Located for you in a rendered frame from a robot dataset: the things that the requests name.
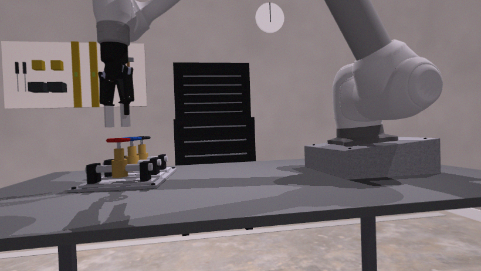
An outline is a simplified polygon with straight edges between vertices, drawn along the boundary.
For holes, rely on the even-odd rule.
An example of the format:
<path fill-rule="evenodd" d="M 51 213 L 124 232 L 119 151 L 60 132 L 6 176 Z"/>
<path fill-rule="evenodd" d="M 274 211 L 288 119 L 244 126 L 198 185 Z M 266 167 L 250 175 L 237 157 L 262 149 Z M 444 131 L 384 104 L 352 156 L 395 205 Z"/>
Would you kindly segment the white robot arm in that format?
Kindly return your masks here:
<path fill-rule="evenodd" d="M 97 42 L 129 46 L 180 0 L 92 1 Z M 382 121 L 412 117 L 436 102 L 443 89 L 439 69 L 406 43 L 391 41 L 371 0 L 324 1 L 356 59 L 334 78 L 337 137 L 328 144 L 398 141 L 384 133 Z"/>

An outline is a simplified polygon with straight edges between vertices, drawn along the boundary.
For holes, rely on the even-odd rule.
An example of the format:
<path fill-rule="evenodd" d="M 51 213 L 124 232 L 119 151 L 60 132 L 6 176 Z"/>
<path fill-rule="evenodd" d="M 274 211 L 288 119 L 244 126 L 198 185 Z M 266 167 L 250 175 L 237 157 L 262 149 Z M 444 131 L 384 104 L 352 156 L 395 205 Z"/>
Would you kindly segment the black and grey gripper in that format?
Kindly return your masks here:
<path fill-rule="evenodd" d="M 114 91 L 117 85 L 120 97 L 121 127 L 131 127 L 130 102 L 134 101 L 133 68 L 128 63 L 128 46 L 120 42 L 100 43 L 101 61 L 105 67 L 98 72 L 100 104 L 104 105 L 104 125 L 114 127 Z M 109 81 L 110 80 L 110 81 Z M 130 96 L 130 97 L 129 97 Z"/>

